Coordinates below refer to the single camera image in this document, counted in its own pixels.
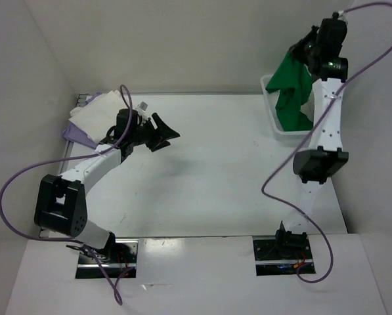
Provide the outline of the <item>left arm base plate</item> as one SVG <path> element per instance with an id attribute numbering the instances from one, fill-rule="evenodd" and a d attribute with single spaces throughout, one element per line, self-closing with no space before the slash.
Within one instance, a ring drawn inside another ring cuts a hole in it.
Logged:
<path id="1" fill-rule="evenodd" d="M 101 267 L 111 280 L 120 278 L 136 278 L 137 253 L 139 241 L 137 239 L 117 239 L 113 253 L 105 253 L 102 249 L 93 249 Z M 102 279 L 104 274 L 94 256 L 86 249 L 78 247 L 79 257 L 76 266 L 75 279 Z"/>

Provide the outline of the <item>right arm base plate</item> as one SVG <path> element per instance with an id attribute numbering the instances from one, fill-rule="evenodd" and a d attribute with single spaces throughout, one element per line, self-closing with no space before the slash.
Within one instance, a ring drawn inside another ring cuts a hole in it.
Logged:
<path id="1" fill-rule="evenodd" d="M 293 275 L 299 266 L 303 267 L 300 274 L 316 273 L 308 240 L 303 249 L 282 256 L 276 248 L 274 237 L 253 238 L 253 252 L 257 276 Z"/>

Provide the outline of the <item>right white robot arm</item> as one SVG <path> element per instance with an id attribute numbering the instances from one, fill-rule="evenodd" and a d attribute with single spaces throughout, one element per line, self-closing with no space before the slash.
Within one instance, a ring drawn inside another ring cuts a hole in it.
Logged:
<path id="1" fill-rule="evenodd" d="M 304 63 L 312 76 L 314 126 L 307 149 L 298 151 L 293 171 L 303 189 L 297 209 L 292 211 L 276 231 L 275 253 L 288 258 L 307 245 L 308 217 L 312 215 L 317 192 L 326 180 L 344 166 L 349 154 L 343 151 L 340 137 L 341 104 L 348 61 L 339 57 L 347 35 L 344 21 L 326 18 L 291 49 L 291 56 Z"/>

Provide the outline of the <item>white plastic laundry basket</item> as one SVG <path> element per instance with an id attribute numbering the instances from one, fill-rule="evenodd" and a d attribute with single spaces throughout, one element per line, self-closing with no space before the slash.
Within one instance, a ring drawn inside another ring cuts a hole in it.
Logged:
<path id="1" fill-rule="evenodd" d="M 276 104 L 280 96 L 280 92 L 277 91 L 269 93 L 266 91 L 266 86 L 269 83 L 271 77 L 271 74 L 262 76 L 260 79 L 260 84 L 263 92 L 265 109 L 269 118 L 269 123 L 271 125 L 273 136 L 277 141 L 296 144 L 307 135 L 308 131 L 286 132 L 283 130 L 276 114 Z"/>

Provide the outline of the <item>green t shirt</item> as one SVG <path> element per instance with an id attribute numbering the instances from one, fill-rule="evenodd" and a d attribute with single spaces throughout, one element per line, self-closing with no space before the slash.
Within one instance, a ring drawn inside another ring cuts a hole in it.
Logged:
<path id="1" fill-rule="evenodd" d="M 285 132 L 309 131 L 313 122 L 301 112 L 312 91 L 312 79 L 304 64 L 286 53 L 266 85 L 268 93 L 279 92 L 276 116 Z"/>

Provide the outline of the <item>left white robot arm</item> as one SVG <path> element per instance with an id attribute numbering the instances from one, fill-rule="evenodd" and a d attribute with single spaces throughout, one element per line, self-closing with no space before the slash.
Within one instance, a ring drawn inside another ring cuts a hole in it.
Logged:
<path id="1" fill-rule="evenodd" d="M 125 246 L 116 241 L 113 232 L 89 219 L 87 193 L 112 169 L 120 166 L 132 154 L 134 147 L 145 145 L 155 152 L 169 146 L 169 141 L 179 136 L 158 114 L 145 119 L 136 110 L 120 110 L 115 125 L 99 142 L 94 157 L 59 175 L 43 177 L 34 223 L 89 246 L 94 256 L 104 263 L 125 254 Z"/>

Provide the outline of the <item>purple t shirt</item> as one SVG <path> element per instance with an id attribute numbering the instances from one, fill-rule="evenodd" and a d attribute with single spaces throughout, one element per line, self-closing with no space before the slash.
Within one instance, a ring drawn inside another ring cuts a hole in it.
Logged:
<path id="1" fill-rule="evenodd" d="M 81 94 L 77 100 L 76 107 L 70 112 L 70 115 L 73 116 L 77 114 L 81 109 L 83 109 L 86 105 L 92 102 L 95 98 L 98 98 L 100 95 L 101 93 L 96 93 L 92 95 Z M 97 144 L 93 142 L 85 132 L 83 132 L 72 122 L 69 122 L 67 128 L 62 131 L 62 136 L 65 140 L 79 143 L 88 148 L 95 149 L 97 147 Z"/>

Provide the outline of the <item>white t shirt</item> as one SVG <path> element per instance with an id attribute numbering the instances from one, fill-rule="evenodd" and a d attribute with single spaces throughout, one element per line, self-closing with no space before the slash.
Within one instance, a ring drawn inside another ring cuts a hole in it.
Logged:
<path id="1" fill-rule="evenodd" d="M 118 112 L 126 108 L 118 90 L 97 96 L 88 105 L 70 112 L 69 121 L 94 143 L 99 143 L 116 124 Z"/>

